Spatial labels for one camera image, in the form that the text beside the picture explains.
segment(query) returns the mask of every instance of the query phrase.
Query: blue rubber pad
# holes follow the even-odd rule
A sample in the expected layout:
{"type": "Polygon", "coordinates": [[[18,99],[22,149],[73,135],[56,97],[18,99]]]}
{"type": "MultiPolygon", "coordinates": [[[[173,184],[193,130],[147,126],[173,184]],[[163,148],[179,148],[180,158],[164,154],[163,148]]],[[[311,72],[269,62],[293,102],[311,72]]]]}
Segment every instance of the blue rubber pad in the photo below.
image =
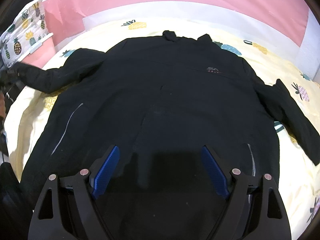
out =
{"type": "Polygon", "coordinates": [[[93,199],[97,199],[100,195],[105,193],[107,185],[113,174],[113,171],[115,170],[119,161],[119,158],[119,147],[115,146],[110,152],[104,164],[102,165],[97,176],[94,178],[93,191],[91,193],[93,199]]]}
{"type": "Polygon", "coordinates": [[[216,193],[224,199],[228,199],[230,192],[228,191],[227,179],[207,147],[203,147],[201,150],[201,160],[209,174],[216,193]]]}

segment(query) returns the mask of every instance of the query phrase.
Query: metal screw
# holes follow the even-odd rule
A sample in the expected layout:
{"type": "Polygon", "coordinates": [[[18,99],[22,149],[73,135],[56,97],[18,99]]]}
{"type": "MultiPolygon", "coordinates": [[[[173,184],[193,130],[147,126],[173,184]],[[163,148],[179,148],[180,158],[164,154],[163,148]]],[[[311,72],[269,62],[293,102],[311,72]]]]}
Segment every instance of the metal screw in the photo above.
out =
{"type": "Polygon", "coordinates": [[[56,174],[51,174],[50,176],[49,176],[49,180],[55,180],[56,179],[56,174]]]}
{"type": "Polygon", "coordinates": [[[80,171],[80,174],[81,174],[82,176],[87,175],[88,173],[89,173],[89,170],[88,170],[88,169],[83,169],[83,170],[80,171]]]}
{"type": "Polygon", "coordinates": [[[264,174],[264,178],[267,179],[267,180],[271,180],[272,179],[271,175],[268,174],[268,173],[264,174]]]}
{"type": "Polygon", "coordinates": [[[239,175],[241,173],[241,171],[239,169],[233,169],[232,173],[235,175],[239,175]]]}

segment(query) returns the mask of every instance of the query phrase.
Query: white pineapple print cloth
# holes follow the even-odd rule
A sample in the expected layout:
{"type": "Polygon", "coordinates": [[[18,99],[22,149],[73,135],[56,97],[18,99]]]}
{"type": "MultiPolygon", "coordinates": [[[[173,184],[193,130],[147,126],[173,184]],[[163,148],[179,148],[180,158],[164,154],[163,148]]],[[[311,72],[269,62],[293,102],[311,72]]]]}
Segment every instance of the white pineapple print cloth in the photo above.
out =
{"type": "Polygon", "coordinates": [[[11,67],[31,46],[46,35],[48,29],[42,0],[33,0],[25,5],[0,37],[0,51],[4,64],[11,67]]]}

